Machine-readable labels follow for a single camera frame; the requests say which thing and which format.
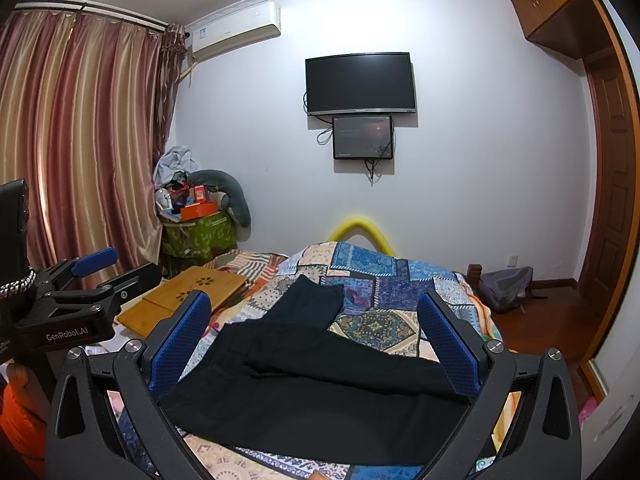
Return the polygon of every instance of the black pants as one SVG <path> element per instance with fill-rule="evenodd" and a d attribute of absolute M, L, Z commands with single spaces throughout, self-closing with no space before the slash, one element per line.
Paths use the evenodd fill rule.
<path fill-rule="evenodd" d="M 343 302 L 342 285 L 318 285 L 302 274 L 260 320 L 328 328 Z"/>
<path fill-rule="evenodd" d="M 438 363 L 264 320 L 226 325 L 161 404 L 219 444 L 364 465 L 428 463 L 468 407 Z"/>

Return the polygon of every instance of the small screen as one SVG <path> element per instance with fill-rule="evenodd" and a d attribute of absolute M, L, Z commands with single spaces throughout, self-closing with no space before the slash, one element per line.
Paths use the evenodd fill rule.
<path fill-rule="evenodd" d="M 334 118 L 334 158 L 392 158 L 389 116 Z"/>
<path fill-rule="evenodd" d="M 309 115 L 415 111 L 409 53 L 307 59 L 306 107 Z"/>

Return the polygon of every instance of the air conditioner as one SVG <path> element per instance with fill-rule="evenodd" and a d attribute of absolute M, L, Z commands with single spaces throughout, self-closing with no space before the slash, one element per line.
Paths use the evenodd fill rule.
<path fill-rule="evenodd" d="M 267 2 L 207 23 L 193 33 L 193 59 L 203 60 L 280 35 L 280 6 Z"/>

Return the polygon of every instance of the wall-mounted tv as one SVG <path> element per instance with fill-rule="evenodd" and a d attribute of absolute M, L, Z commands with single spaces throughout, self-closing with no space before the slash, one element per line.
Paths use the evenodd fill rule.
<path fill-rule="evenodd" d="M 415 112 L 408 52 L 306 60 L 306 113 Z"/>

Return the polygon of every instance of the gray backpack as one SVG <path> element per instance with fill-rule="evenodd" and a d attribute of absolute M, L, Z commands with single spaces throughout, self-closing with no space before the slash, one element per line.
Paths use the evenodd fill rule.
<path fill-rule="evenodd" d="M 478 294 L 494 312 L 508 312 L 521 306 L 526 297 L 542 298 L 531 293 L 532 279 L 533 267 L 487 272 L 480 276 Z"/>

